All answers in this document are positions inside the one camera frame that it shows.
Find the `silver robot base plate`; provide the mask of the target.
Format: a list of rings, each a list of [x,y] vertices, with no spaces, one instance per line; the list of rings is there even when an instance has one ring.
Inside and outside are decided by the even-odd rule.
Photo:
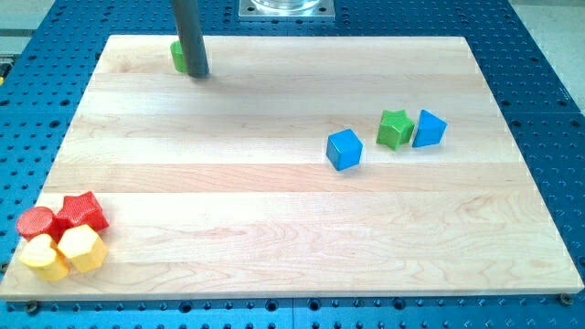
[[[334,0],[239,0],[239,21],[335,19]]]

